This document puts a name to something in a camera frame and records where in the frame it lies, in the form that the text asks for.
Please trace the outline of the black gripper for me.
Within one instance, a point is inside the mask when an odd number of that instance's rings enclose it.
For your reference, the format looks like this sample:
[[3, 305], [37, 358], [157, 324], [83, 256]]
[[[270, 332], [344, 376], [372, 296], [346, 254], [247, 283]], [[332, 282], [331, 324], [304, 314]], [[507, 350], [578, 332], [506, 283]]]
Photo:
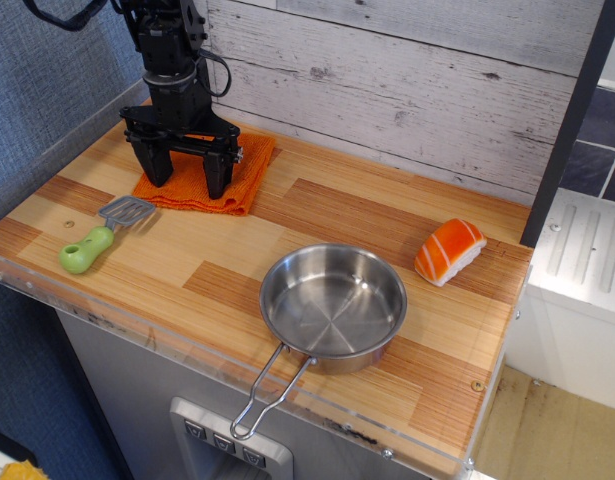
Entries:
[[173, 173], [170, 152], [203, 157], [209, 198], [220, 199], [232, 182], [234, 163], [240, 161], [235, 125], [212, 110], [211, 95], [198, 80], [186, 84], [146, 78], [151, 103], [124, 107], [125, 135], [147, 179], [162, 187]]

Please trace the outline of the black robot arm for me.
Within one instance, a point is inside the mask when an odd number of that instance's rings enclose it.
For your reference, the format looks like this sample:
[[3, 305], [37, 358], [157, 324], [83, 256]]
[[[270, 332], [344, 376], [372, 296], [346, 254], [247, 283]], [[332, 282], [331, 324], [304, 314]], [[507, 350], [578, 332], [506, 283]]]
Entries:
[[207, 192], [220, 198], [242, 158], [240, 129], [218, 117], [207, 62], [225, 65], [202, 48], [205, 18], [192, 1], [122, 1], [120, 9], [141, 54], [151, 103], [125, 107], [125, 135], [148, 180], [163, 186], [173, 173], [171, 154], [202, 159]]

